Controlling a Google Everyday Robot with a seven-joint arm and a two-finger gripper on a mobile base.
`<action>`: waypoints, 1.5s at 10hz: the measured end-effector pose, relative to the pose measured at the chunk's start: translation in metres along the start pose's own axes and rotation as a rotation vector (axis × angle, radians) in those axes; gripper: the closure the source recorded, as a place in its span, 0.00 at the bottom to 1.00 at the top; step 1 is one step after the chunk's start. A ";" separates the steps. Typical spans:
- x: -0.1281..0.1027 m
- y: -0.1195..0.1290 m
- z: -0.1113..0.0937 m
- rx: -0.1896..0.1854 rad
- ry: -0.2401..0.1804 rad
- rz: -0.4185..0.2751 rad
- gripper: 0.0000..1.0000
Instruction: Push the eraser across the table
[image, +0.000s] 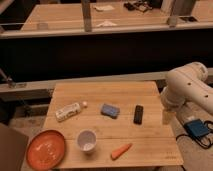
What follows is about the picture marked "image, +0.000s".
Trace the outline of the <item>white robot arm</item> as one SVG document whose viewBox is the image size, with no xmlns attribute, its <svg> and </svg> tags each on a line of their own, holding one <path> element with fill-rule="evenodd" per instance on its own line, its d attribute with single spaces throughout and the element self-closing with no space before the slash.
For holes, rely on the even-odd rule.
<svg viewBox="0 0 213 171">
<path fill-rule="evenodd" d="M 162 123 L 167 125 L 187 101 L 192 101 L 213 115 L 213 88 L 205 81 L 207 67 L 200 62 L 192 62 L 168 71 L 166 86 L 160 93 L 164 106 Z"/>
</svg>

